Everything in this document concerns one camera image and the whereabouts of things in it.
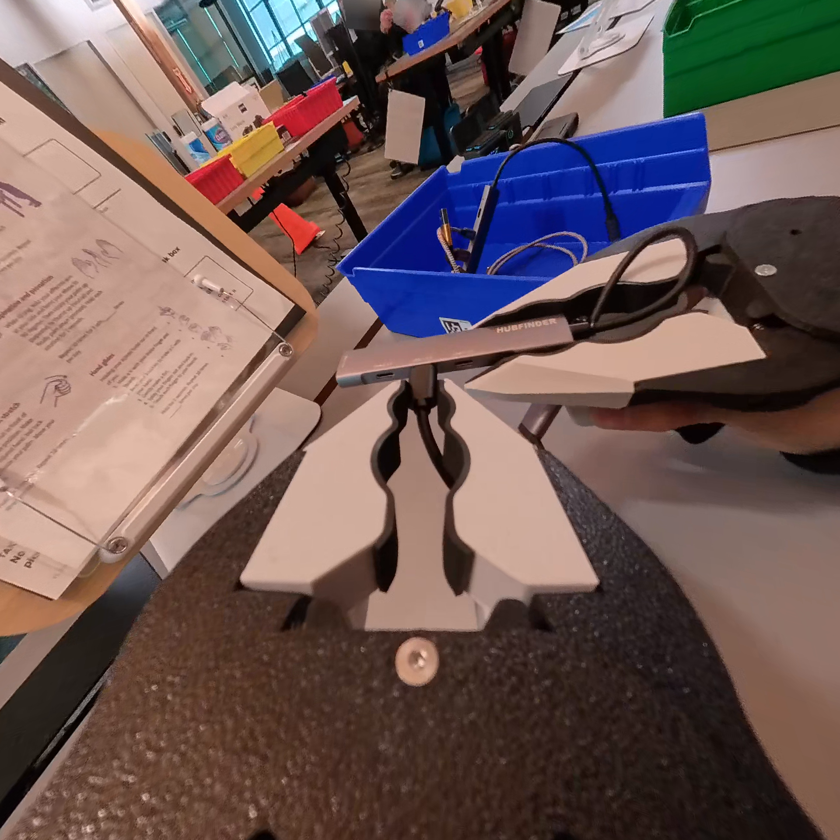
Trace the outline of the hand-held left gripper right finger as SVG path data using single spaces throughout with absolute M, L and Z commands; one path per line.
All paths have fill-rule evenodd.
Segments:
M 538 450 L 459 385 L 441 381 L 449 587 L 484 627 L 500 602 L 594 592 L 600 582 Z

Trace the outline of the grey usb hub large print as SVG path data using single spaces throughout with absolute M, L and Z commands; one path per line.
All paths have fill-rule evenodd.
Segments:
M 423 339 L 408 339 L 389 350 L 372 346 L 346 352 L 335 380 L 340 387 L 408 380 L 416 367 L 432 365 L 437 373 L 469 371 L 528 353 L 561 350 L 584 340 L 605 335 L 639 334 L 650 319 L 613 330 L 572 330 L 563 320 L 514 323 L 507 327 L 477 328 L 449 332 Z

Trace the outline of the black flat panel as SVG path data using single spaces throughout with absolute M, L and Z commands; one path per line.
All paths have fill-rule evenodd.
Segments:
M 138 554 L 79 615 L 41 631 L 2 637 L 2 822 L 90 710 L 160 582 L 153 565 Z
M 531 88 L 523 99 L 515 106 L 507 104 L 502 112 L 513 112 L 518 115 L 520 128 L 523 133 L 535 130 L 563 96 L 565 90 L 573 82 L 575 71 L 558 76 L 550 81 Z

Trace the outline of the laminated printed sheet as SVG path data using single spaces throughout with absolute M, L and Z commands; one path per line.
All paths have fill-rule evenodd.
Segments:
M 78 570 L 293 302 L 184 272 L 2 142 L 2 561 Z

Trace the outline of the person's right hand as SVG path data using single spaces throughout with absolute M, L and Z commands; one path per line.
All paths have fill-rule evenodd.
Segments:
M 748 441 L 794 455 L 814 455 L 839 447 L 839 391 L 778 412 L 747 413 L 705 403 L 670 401 L 615 408 L 588 408 L 592 425 L 615 431 L 665 433 L 681 427 L 720 424 Z

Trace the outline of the blue plastic bin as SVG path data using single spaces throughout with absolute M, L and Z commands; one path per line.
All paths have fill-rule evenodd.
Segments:
M 416 56 L 448 37 L 449 21 L 450 13 L 447 9 L 424 21 L 413 33 L 406 34 L 402 38 L 403 53 L 407 56 Z
M 705 211 L 711 189 L 700 112 L 573 140 L 600 169 L 622 238 Z M 584 257 L 606 249 L 602 197 L 587 164 L 547 144 L 517 155 L 499 197 L 477 273 L 451 271 L 436 237 L 445 207 L 454 247 L 474 227 L 485 186 L 507 153 L 439 168 L 339 264 L 393 333 L 425 338 L 466 329 Z

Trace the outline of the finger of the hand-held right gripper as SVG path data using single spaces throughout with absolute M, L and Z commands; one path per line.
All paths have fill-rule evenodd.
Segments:
M 493 312 L 477 328 L 560 319 L 572 330 L 613 330 L 672 308 L 702 262 L 697 237 L 684 226 L 646 232 L 627 252 L 578 265 Z
M 625 407 L 644 382 L 764 358 L 748 328 L 689 311 L 626 341 L 521 355 L 468 381 L 465 390 L 515 403 Z

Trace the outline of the white cardboard box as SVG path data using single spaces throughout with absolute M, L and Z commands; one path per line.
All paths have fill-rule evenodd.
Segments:
M 218 119 L 233 141 L 270 120 L 271 111 L 257 87 L 232 82 L 201 102 L 203 110 Z

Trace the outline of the background wooden desk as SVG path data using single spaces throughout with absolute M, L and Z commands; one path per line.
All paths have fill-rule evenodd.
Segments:
M 429 62 L 452 49 L 460 49 L 472 55 L 481 49 L 486 62 L 489 88 L 500 102 L 511 94 L 508 65 L 505 61 L 503 34 L 515 28 L 522 15 L 522 1 L 493 1 L 482 6 L 475 14 L 465 18 L 450 29 L 449 34 L 433 45 L 421 49 L 413 56 L 401 56 L 396 62 L 384 68 L 376 82 L 391 84 L 402 74 L 410 71 L 425 71 Z
M 359 106 L 357 97 L 344 101 L 341 109 L 273 156 L 243 184 L 223 197 L 216 208 L 248 233 L 279 204 L 285 203 L 289 195 L 308 178 L 319 177 L 332 195 L 343 221 L 356 241 L 361 242 L 368 231 L 350 199 L 349 188 L 338 172 L 340 154 L 348 148 L 343 123 L 353 116 Z

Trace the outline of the black charging case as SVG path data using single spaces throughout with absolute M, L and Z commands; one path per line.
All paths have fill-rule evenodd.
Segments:
M 475 114 L 464 115 L 448 132 L 453 153 L 466 158 L 469 149 L 476 144 L 486 129 L 485 119 Z
M 483 155 L 508 152 L 522 143 L 522 123 L 517 111 L 499 113 L 488 123 L 481 145 Z

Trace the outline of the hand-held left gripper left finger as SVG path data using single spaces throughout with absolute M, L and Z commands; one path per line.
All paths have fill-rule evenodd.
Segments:
M 345 613 L 396 577 L 396 503 L 404 382 L 375 393 L 304 449 L 239 581 L 253 592 L 306 595 Z

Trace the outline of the red plastic bin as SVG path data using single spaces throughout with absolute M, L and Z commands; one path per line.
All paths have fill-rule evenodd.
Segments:
M 185 175 L 189 182 L 210 203 L 218 205 L 245 183 L 245 177 L 229 154 L 221 154 Z
M 288 134 L 297 140 L 342 107 L 339 83 L 331 77 L 289 100 L 271 113 L 267 121 L 280 135 Z

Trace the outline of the green plastic bin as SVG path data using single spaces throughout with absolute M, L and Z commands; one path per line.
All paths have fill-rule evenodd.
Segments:
M 662 31 L 667 118 L 839 70 L 838 1 L 675 1 Z

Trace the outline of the white printed instruction sheet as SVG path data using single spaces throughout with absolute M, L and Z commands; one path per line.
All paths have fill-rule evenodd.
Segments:
M 187 263 L 188 258 L 205 259 L 211 268 L 218 272 L 224 271 L 222 285 L 227 291 L 233 289 L 235 280 L 253 280 L 257 291 L 271 288 L 288 298 L 253 274 L 227 248 L 220 247 L 214 237 L 204 236 L 196 223 L 187 222 L 177 212 L 177 207 L 170 200 L 164 199 L 157 188 L 148 192 L 145 189 L 149 185 L 146 179 L 136 182 L 129 176 L 125 164 L 114 164 L 87 145 L 84 137 L 90 130 L 82 122 L 49 100 L 32 83 L 5 64 L 2 64 L 1 110 L 2 142 L 5 141 L 22 155 L 30 155 L 33 160 L 45 164 L 72 192 L 81 196 L 91 207 L 107 212 L 117 224 L 125 225 L 142 244 L 150 246 L 173 267 L 187 272 L 194 268 L 194 265 Z M 280 325 L 280 338 L 269 342 L 248 363 L 245 373 L 237 379 L 235 388 L 208 415 L 152 488 L 194 447 L 221 412 L 231 405 L 249 377 L 275 351 L 283 356 L 292 356 L 287 337 L 290 329 L 303 315 L 303 309 L 289 300 L 293 302 L 293 311 Z M 138 510 L 139 503 L 152 488 L 137 500 L 113 527 L 104 544 L 78 570 L 64 570 L 59 577 L 42 577 L 41 582 L 49 585 L 47 591 L 37 591 L 32 585 L 37 572 L 49 571 L 47 564 L 42 562 L 22 572 L 2 561 L 2 583 L 11 584 L 48 601 L 60 598 L 76 578 L 91 571 L 99 561 L 115 562 L 118 554 L 128 547 L 129 538 L 119 536 L 118 527 L 128 524 L 131 512 Z

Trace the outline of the orange traffic cone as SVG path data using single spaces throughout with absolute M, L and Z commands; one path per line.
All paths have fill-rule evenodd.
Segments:
M 296 256 L 302 256 L 324 234 L 320 226 L 304 219 L 284 203 L 278 204 L 269 217 L 289 238 Z

